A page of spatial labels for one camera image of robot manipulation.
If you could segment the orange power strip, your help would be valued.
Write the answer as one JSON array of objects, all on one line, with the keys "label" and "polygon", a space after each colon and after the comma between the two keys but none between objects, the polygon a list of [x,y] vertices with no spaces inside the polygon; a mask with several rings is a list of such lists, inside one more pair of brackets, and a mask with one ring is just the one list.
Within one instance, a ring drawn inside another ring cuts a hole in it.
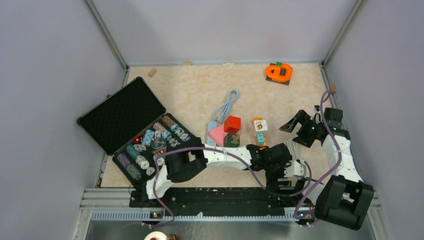
[{"label": "orange power strip", "polygon": [[254,130],[254,125],[253,125],[253,121],[254,120],[260,120],[260,119],[264,119],[264,118],[262,118],[262,117],[254,117],[253,119],[252,119],[252,127],[253,127],[253,134],[254,134],[254,142],[255,142],[255,144],[262,150],[262,149],[264,149],[264,148],[266,148],[266,147],[268,147],[268,139],[267,139],[267,135],[268,135],[268,133],[265,135],[266,136],[266,140],[267,140],[267,143],[266,143],[266,145],[263,145],[263,146],[260,146],[260,145],[258,145],[257,144],[257,142],[256,142],[256,132],[255,132],[255,130]]}]

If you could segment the teal cube adapter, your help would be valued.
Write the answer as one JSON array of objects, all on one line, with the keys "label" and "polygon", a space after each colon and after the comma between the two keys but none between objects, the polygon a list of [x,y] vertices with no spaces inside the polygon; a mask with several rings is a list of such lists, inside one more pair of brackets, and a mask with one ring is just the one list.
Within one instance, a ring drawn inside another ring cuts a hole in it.
[{"label": "teal cube adapter", "polygon": [[265,146],[267,144],[266,136],[263,133],[256,134],[256,143],[259,146]]}]

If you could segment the white cube socket adapter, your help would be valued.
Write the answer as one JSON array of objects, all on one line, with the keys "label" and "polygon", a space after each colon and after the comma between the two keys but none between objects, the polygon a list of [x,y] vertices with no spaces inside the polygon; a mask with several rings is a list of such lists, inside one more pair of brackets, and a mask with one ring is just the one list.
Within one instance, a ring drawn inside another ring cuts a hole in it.
[{"label": "white cube socket adapter", "polygon": [[268,132],[268,123],[265,119],[256,119],[253,121],[253,127],[256,134],[266,135]]}]

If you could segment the dark green cube adapter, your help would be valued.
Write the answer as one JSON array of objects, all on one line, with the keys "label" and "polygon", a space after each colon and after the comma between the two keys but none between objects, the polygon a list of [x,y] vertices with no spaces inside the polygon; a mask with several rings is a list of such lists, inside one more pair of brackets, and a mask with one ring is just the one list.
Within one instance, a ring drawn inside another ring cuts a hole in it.
[{"label": "dark green cube adapter", "polygon": [[240,146],[240,135],[228,133],[223,139],[223,146],[226,148],[238,148]]}]

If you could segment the red cube socket adapter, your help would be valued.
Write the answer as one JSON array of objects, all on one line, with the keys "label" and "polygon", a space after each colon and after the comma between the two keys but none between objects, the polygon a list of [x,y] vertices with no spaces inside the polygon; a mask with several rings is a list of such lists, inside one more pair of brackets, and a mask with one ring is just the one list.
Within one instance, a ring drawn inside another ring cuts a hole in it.
[{"label": "red cube socket adapter", "polygon": [[236,134],[242,128],[242,120],[238,116],[229,115],[223,125],[223,130],[226,133]]}]

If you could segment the pink triangular power strip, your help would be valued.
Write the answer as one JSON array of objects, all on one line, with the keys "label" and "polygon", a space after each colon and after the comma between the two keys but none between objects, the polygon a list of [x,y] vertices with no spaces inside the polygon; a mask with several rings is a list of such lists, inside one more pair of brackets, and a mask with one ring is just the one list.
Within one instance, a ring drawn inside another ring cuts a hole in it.
[{"label": "pink triangular power strip", "polygon": [[228,133],[224,130],[224,125],[213,128],[208,132],[208,137],[219,147],[224,146],[224,137]]}]

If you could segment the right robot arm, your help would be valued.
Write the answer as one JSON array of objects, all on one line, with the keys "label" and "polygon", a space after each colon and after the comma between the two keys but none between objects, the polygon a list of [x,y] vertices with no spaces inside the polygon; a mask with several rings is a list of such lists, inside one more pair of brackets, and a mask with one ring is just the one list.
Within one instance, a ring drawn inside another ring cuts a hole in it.
[{"label": "right robot arm", "polygon": [[315,197],[314,215],[319,220],[347,229],[359,230],[374,197],[374,189],[360,177],[351,153],[351,137],[342,128],[343,111],[327,107],[323,114],[310,116],[304,110],[279,129],[291,133],[297,124],[301,127],[293,139],[307,148],[320,141],[331,169],[330,179],[322,190],[313,191],[305,186],[293,192],[299,206],[307,206]]}]

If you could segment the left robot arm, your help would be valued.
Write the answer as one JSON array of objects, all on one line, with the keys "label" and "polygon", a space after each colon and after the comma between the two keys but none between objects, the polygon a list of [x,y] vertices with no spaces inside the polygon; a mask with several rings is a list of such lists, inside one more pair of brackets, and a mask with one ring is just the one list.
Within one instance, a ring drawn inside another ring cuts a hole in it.
[{"label": "left robot arm", "polygon": [[293,156],[283,143],[265,148],[254,144],[239,147],[183,144],[153,157],[159,170],[143,184],[141,200],[147,206],[154,207],[173,184],[187,182],[206,168],[225,167],[252,172],[264,170],[267,177],[279,178],[286,173],[292,161]]}]

